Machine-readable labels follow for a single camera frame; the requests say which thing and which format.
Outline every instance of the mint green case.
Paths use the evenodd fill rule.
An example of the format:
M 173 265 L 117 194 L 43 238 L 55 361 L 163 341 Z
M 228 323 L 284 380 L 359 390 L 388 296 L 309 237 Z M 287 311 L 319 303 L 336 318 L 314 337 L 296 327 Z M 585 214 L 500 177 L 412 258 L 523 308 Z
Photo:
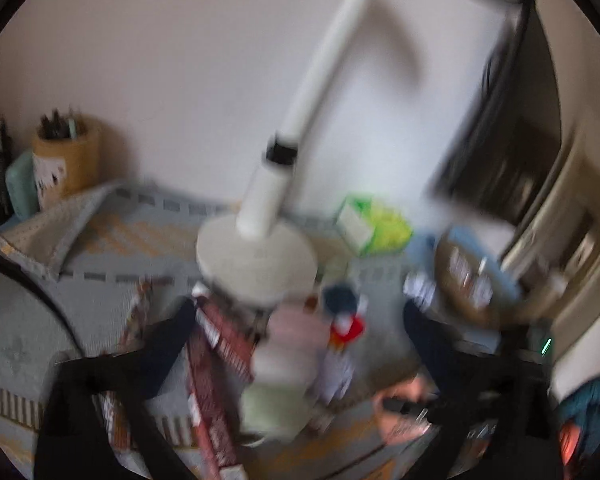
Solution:
M 20 220 L 26 220 L 40 211 L 31 150 L 27 150 L 11 163 L 5 179 L 13 212 Z

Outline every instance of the pen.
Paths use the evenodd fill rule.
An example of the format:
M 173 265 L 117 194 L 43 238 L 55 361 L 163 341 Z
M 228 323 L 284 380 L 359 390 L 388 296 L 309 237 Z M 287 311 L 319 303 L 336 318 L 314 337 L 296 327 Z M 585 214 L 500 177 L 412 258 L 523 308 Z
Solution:
M 71 130 L 65 118 L 61 119 L 60 123 L 60 139 L 68 139 L 71 137 Z
M 58 112 L 58 109 L 56 108 L 54 110 L 54 115 L 53 115 L 53 127 L 54 127 L 54 138 L 55 139 L 62 139 L 62 122 L 60 120 L 60 112 Z
M 75 126 L 78 135 L 83 135 L 87 131 L 87 125 L 84 123 L 84 117 L 80 113 L 80 110 L 78 110 L 78 118 L 75 120 Z
M 46 115 L 43 115 L 40 119 L 40 123 L 42 124 L 42 138 L 51 140 L 53 139 L 53 127 L 51 126 L 51 121 Z
M 78 136 L 78 132 L 75 130 L 75 119 L 72 117 L 69 119 L 69 135 L 72 139 Z
M 0 153 L 4 149 L 4 139 L 7 138 L 7 123 L 4 121 L 4 117 L 0 118 Z

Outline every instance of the lamp arm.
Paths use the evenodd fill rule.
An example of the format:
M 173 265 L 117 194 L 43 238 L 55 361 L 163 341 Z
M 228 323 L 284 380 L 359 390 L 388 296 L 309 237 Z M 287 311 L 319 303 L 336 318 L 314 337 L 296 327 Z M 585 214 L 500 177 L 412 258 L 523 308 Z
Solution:
M 244 238 L 266 238 L 275 224 L 294 174 L 298 147 L 373 1 L 343 0 L 341 3 L 242 201 L 236 227 Z

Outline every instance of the white wall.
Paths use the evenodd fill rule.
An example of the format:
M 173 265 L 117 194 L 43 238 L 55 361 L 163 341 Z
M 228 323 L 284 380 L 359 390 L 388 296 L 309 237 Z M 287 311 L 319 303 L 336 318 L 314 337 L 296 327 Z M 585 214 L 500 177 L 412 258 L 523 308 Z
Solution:
M 587 100 L 584 30 L 589 22 L 573 0 L 538 0 L 538 13 L 554 61 L 562 134 L 570 136 Z
M 117 132 L 107 177 L 239 200 L 339 1 L 27 0 L 0 36 L 0 109 L 22 147 L 42 113 L 79 107 Z M 424 196 L 504 13 L 491 0 L 379 0 L 315 121 L 292 205 L 331 213 L 360 191 L 418 225 L 472 218 Z M 506 243 L 507 228 L 480 222 Z
M 600 37 L 572 0 L 540 0 L 556 64 L 563 129 L 584 136 L 600 170 Z M 556 363 L 553 387 L 563 398 L 600 374 L 600 317 Z

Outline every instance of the lamp base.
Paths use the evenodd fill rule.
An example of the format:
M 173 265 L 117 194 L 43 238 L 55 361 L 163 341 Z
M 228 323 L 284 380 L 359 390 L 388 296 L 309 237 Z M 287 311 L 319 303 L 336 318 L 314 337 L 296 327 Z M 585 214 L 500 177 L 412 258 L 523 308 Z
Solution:
M 306 237 L 279 220 L 263 240 L 243 238 L 235 215 L 207 221 L 198 233 L 198 265 L 205 279 L 235 300 L 273 308 L 314 288 L 318 265 Z

